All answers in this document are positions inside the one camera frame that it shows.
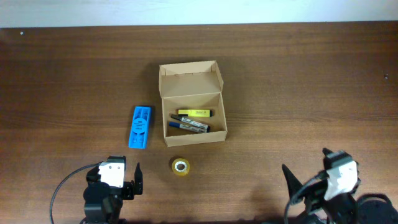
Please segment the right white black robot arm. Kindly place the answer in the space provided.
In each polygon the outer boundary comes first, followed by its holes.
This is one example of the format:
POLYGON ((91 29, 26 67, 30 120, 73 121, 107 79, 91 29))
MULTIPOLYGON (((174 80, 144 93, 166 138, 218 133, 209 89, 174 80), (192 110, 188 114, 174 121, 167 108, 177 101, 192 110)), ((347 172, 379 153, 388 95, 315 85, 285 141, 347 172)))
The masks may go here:
POLYGON ((397 223, 397 209, 387 195, 354 198, 361 179, 350 154, 327 148, 322 152, 324 169, 304 184, 282 165, 289 191, 284 223, 397 223))

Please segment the yellow adhesive tape roll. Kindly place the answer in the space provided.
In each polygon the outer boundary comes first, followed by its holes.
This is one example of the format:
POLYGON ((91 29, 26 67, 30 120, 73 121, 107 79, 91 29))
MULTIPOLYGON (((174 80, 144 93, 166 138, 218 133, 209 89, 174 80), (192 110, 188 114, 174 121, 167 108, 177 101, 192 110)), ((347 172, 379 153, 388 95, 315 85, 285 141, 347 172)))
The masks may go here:
POLYGON ((186 176, 190 172, 190 163, 183 158, 175 159, 172 163, 172 171, 177 176, 186 176))

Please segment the black whiteboard marker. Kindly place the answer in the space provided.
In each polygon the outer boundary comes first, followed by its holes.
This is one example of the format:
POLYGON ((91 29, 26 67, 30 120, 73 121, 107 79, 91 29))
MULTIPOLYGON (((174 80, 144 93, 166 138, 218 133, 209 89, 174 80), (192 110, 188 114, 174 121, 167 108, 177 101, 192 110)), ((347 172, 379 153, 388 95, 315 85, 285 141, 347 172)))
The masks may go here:
POLYGON ((183 123, 190 124, 190 125, 195 126, 197 128, 202 128, 202 129, 205 129, 207 131, 210 130, 210 127, 207 124, 203 124, 203 123, 200 123, 198 121, 194 121, 192 119, 188 119, 188 118, 183 117, 183 116, 178 116, 176 114, 172 114, 171 118, 179 120, 179 121, 182 121, 183 123))

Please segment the yellow highlighter pen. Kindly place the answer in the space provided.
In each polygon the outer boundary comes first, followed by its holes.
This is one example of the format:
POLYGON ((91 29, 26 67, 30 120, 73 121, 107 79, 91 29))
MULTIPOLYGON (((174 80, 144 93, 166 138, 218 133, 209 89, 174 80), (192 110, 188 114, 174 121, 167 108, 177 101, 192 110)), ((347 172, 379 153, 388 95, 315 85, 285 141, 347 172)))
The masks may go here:
POLYGON ((186 117, 199 117, 199 118, 209 118, 213 116, 212 110, 203 109, 179 109, 177 110, 179 116, 186 117))

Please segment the blue whiteboard marker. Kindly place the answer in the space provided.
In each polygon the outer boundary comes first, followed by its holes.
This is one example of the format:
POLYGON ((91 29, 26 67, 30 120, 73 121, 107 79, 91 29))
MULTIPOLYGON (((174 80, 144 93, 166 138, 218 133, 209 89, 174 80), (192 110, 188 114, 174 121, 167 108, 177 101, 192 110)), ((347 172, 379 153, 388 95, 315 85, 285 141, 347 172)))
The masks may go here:
POLYGON ((207 133, 208 132, 206 129, 203 129, 203 128, 184 125, 184 124, 180 124, 180 123, 176 123, 176 122, 172 122, 172 121, 169 122, 169 126, 178 128, 178 129, 184 129, 184 130, 191 131, 194 133, 207 133))

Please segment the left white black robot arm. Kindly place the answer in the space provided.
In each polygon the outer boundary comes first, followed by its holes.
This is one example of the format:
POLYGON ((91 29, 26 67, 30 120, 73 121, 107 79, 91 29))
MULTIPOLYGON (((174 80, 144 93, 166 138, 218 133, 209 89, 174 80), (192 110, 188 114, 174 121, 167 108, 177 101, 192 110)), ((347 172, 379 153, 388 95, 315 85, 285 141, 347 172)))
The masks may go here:
POLYGON ((83 223, 126 223, 120 217, 125 200, 143 194, 143 174, 140 164, 134 180, 124 180, 125 162, 102 162, 87 173, 88 186, 83 193, 85 219, 83 223))

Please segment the brown cardboard box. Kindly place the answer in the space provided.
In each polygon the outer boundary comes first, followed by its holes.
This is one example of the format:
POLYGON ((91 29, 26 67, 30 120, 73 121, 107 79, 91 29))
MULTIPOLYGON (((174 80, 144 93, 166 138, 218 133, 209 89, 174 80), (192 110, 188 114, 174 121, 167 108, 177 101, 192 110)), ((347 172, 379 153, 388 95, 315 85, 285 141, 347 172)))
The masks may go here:
POLYGON ((228 129, 223 103, 223 79, 216 61, 175 63, 159 66, 159 93, 162 99, 164 139, 168 147, 220 142, 228 129), (179 110, 210 110, 210 117, 189 117, 210 127, 195 133, 173 127, 170 123, 187 125, 173 119, 179 110))

